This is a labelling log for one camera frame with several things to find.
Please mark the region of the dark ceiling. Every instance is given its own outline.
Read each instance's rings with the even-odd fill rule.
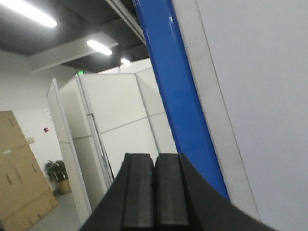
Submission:
[[[104,0],[26,0],[50,15],[58,25],[41,26],[0,5],[0,49],[33,55],[95,32],[111,36],[118,46],[111,56],[101,53],[65,63],[91,72],[119,66],[120,58],[148,58],[146,46]],[[137,19],[132,0],[122,0]]]

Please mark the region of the blue pole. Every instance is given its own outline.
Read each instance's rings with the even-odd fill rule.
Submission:
[[[171,0],[134,0],[179,153],[229,199]]]

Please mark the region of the ceiling light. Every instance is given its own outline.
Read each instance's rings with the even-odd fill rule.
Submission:
[[[0,4],[48,27],[57,25],[51,17],[22,0],[0,0]]]
[[[112,54],[111,50],[109,50],[107,47],[105,47],[104,45],[100,44],[97,41],[89,40],[87,42],[87,44],[88,44],[89,47],[95,49],[96,51],[98,51],[100,53],[103,53],[105,55],[111,55]]]
[[[121,63],[123,63],[124,65],[130,65],[130,60],[127,60],[125,58],[121,59]]]

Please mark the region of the potted plant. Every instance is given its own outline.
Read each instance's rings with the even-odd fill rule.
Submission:
[[[71,186],[67,177],[65,164],[62,160],[49,161],[45,165],[50,181],[54,179],[60,194],[67,194],[71,191]]]

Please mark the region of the cardboard sheet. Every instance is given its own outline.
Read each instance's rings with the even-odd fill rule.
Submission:
[[[0,112],[0,223],[26,231],[57,206],[12,111]]]

